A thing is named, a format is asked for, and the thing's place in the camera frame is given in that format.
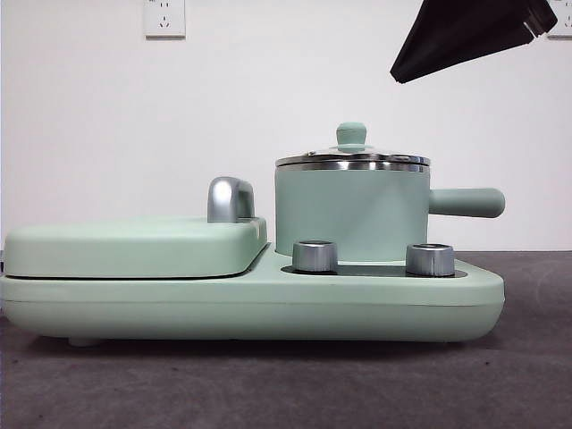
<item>appliance base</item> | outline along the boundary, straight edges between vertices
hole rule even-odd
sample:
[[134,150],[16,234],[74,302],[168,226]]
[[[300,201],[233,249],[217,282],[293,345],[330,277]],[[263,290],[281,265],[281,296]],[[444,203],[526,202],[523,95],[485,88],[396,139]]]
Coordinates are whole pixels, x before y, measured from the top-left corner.
[[5,276],[3,308],[23,329],[87,346],[101,339],[468,341],[493,328],[504,303],[500,276],[462,261],[456,268],[467,275],[455,278],[282,271],[290,264],[271,246],[245,273],[225,278]]

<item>appliance foot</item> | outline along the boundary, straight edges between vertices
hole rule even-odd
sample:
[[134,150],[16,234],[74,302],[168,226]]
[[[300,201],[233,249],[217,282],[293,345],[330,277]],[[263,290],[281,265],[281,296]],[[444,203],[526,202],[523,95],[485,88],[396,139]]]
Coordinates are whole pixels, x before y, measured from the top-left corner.
[[68,344],[73,347],[93,347],[104,342],[104,340],[99,338],[81,338],[81,337],[70,337],[68,338]]

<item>chrome handle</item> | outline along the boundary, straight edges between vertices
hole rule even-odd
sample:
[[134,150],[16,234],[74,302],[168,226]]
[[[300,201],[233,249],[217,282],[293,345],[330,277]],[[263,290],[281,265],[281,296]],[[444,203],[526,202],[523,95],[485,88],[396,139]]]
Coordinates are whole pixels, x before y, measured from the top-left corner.
[[217,177],[208,188],[206,220],[209,223],[237,223],[254,217],[254,191],[247,181]]

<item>black object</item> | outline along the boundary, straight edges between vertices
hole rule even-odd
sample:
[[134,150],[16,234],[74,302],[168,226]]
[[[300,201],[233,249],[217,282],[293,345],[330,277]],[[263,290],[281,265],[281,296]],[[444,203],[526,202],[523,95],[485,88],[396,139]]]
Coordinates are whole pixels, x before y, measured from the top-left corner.
[[[338,265],[337,271],[301,271],[292,265],[281,268],[284,273],[300,275],[341,275],[346,277],[423,277],[432,279],[431,275],[419,275],[408,273],[402,265]],[[458,279],[467,277],[464,271],[455,270],[453,275],[439,277],[440,279]]]
[[424,0],[391,75],[409,82],[530,43],[556,22],[546,0]]

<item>saucepan handle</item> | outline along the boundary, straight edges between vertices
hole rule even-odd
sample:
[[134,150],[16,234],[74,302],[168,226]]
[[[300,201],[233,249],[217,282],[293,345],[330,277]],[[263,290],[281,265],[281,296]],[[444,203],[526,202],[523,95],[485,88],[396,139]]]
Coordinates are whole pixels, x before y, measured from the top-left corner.
[[498,189],[432,189],[431,215],[497,217],[504,211],[504,195]]

